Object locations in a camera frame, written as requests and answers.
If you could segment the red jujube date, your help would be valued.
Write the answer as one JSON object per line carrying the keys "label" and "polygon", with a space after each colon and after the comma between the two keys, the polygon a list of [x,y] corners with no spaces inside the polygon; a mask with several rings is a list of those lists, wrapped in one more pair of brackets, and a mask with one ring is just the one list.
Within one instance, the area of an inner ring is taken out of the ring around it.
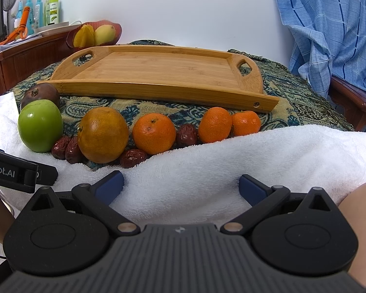
{"label": "red jujube date", "polygon": [[51,154],[56,159],[65,159],[66,149],[70,142],[71,138],[68,136],[62,136],[58,139],[53,147],[51,148]]}
{"label": "red jujube date", "polygon": [[121,155],[120,165],[125,169],[135,167],[147,158],[147,153],[142,149],[129,149]]}
{"label": "red jujube date", "polygon": [[182,124],[176,133],[176,146],[194,146],[198,142],[198,131],[192,124]]}
{"label": "red jujube date", "polygon": [[82,153],[79,148],[78,137],[73,136],[69,141],[65,150],[65,159],[70,163],[80,163],[82,159]]}

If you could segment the green apple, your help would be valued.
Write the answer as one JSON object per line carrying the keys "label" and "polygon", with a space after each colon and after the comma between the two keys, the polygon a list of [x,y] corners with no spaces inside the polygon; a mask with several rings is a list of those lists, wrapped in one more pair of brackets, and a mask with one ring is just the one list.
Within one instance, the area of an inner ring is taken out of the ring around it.
{"label": "green apple", "polygon": [[18,132],[31,151],[46,153],[63,134],[59,108],[50,100],[40,99],[26,105],[18,117]]}

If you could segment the large yellow-orange orange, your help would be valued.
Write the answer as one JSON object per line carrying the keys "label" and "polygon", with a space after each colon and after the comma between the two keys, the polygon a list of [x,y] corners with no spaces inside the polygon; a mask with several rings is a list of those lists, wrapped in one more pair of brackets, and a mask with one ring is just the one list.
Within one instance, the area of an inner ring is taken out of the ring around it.
{"label": "large yellow-orange orange", "polygon": [[129,141],[129,128],[115,109],[98,107],[89,110],[78,128],[78,145],[82,154],[94,163],[115,161]]}

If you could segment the small orange mandarin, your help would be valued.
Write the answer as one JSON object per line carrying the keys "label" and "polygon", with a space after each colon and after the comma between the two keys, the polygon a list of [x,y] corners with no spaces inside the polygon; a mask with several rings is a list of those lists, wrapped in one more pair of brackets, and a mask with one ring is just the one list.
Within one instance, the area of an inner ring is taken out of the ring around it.
{"label": "small orange mandarin", "polygon": [[247,110],[232,115],[232,134],[234,136],[258,133],[260,127],[260,118],[254,111]]}

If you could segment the medium orange tangerine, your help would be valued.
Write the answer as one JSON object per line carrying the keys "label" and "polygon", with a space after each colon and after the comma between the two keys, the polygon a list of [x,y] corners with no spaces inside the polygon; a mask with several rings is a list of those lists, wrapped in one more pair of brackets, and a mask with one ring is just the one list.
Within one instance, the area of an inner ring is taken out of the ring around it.
{"label": "medium orange tangerine", "polygon": [[132,137],[138,149],[149,155],[168,151],[176,139],[176,129],[165,115],[159,113],[146,114],[135,123]]}

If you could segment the dark purple round fruit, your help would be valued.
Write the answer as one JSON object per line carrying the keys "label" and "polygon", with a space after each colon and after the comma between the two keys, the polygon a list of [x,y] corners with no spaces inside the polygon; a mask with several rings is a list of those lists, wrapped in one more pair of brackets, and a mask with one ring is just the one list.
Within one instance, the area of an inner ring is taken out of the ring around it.
{"label": "dark purple round fruit", "polygon": [[60,94],[58,90],[50,83],[39,83],[26,91],[21,100],[20,109],[22,110],[31,102],[42,99],[50,100],[55,103],[58,108],[60,107]]}

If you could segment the white towel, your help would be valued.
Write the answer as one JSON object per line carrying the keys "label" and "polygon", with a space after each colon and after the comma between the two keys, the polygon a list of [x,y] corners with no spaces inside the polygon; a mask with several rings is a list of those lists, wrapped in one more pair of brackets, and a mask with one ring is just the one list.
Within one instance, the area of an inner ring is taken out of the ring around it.
{"label": "white towel", "polygon": [[352,272],[366,276],[366,133],[292,126],[175,149],[123,171],[114,210],[146,224],[223,224],[248,208],[238,191],[248,174],[293,192],[323,187],[354,228]]}

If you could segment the paisley patterned blanket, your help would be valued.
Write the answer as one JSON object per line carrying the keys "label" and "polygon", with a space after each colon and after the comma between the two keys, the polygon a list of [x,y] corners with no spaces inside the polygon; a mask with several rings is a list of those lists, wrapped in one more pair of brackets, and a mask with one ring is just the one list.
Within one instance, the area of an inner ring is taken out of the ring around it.
{"label": "paisley patterned blanket", "polygon": [[[264,92],[280,99],[271,113],[258,115],[262,131],[310,124],[342,131],[354,129],[342,113],[337,112],[329,101],[316,94],[306,80],[292,75],[287,67],[253,54],[249,55],[249,58],[261,71]],[[205,106],[182,103],[61,95],[59,110],[62,115],[64,134],[69,137],[75,136],[81,118],[89,110],[101,106],[118,110],[129,127],[148,113],[167,115],[176,128],[183,124],[199,126],[207,110]]]}

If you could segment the wooden sideboard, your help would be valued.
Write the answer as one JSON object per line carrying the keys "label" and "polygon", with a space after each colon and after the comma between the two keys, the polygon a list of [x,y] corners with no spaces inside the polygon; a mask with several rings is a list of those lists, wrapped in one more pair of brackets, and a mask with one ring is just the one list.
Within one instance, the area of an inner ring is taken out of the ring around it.
{"label": "wooden sideboard", "polygon": [[67,46],[68,33],[76,25],[29,38],[0,52],[0,95],[34,72],[59,62],[73,53]]}

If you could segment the bamboo serving tray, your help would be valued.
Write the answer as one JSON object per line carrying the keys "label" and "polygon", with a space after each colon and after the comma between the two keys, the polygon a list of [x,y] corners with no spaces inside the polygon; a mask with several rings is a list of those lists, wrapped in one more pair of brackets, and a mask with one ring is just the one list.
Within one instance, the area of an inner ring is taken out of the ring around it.
{"label": "bamboo serving tray", "polygon": [[170,101],[269,113],[261,72],[246,56],[177,46],[96,46],[61,62],[49,83],[60,94]]}

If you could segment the dark wooden chair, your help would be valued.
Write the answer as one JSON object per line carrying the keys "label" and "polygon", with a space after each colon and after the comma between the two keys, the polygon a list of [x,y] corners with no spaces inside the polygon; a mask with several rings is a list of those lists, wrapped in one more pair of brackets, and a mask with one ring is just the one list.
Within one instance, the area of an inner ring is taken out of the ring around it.
{"label": "dark wooden chair", "polygon": [[343,107],[347,122],[352,124],[356,131],[366,132],[366,91],[333,76],[329,97],[334,104]]}

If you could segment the teal bottle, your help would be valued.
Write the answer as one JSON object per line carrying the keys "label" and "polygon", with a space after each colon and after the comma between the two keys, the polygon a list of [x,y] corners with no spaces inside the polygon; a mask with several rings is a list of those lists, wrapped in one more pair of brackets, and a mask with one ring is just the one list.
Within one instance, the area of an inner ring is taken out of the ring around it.
{"label": "teal bottle", "polygon": [[32,0],[26,0],[26,7],[29,8],[28,19],[26,28],[28,29],[28,36],[34,34],[34,14],[33,14],[33,2]]}
{"label": "teal bottle", "polygon": [[39,29],[44,26],[44,10],[43,1],[37,0],[35,4],[35,28]]}

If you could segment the red fruit bowl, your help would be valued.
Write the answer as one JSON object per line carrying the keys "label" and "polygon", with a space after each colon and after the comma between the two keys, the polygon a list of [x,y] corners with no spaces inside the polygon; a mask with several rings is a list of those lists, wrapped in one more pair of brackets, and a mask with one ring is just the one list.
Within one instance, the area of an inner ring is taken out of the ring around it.
{"label": "red fruit bowl", "polygon": [[73,29],[72,31],[70,31],[68,36],[67,36],[67,40],[66,40],[67,46],[71,49],[74,49],[74,51],[85,49],[85,48],[75,48],[73,46],[73,38],[74,38],[75,34],[81,29],[82,25],[84,25],[84,24],[90,24],[91,26],[93,26],[94,31],[99,26],[102,26],[104,24],[110,24],[110,25],[113,25],[115,27],[115,39],[114,39],[114,41],[112,41],[110,43],[102,44],[100,46],[113,46],[113,45],[115,45],[117,43],[117,41],[120,39],[120,36],[122,34],[122,27],[118,23],[114,23],[114,22],[111,22],[111,21],[108,21],[108,20],[101,20],[101,21],[96,21],[96,22],[85,22],[85,23],[81,24],[80,26],[78,26],[76,29]]}

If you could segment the yellow starfruit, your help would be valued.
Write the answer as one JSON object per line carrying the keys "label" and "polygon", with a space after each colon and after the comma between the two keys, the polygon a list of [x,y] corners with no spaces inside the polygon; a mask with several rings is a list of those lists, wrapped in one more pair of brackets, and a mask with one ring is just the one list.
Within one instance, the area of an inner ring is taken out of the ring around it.
{"label": "yellow starfruit", "polygon": [[82,25],[81,29],[73,38],[73,46],[75,48],[87,48],[95,45],[94,28],[90,24]]}

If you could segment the yellow mango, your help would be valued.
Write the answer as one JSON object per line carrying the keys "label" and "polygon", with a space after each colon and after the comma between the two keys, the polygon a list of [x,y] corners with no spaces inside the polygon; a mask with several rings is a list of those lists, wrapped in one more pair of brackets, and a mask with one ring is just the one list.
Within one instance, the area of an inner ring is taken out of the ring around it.
{"label": "yellow mango", "polygon": [[110,43],[115,39],[115,27],[110,24],[99,26],[94,31],[95,45],[99,46],[105,43]]}

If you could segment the green spray bottle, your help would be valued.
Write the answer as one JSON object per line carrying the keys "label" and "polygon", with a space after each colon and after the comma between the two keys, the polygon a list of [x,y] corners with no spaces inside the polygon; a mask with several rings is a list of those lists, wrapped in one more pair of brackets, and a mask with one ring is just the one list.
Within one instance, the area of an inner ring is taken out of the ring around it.
{"label": "green spray bottle", "polygon": [[49,24],[59,23],[59,0],[49,0]]}

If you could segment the blue plaid cloth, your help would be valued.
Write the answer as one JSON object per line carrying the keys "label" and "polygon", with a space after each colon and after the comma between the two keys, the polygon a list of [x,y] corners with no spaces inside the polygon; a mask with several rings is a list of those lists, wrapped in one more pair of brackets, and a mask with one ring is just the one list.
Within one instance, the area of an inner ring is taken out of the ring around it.
{"label": "blue plaid cloth", "polygon": [[333,76],[366,91],[366,0],[276,0],[293,38],[289,70],[322,97]]}

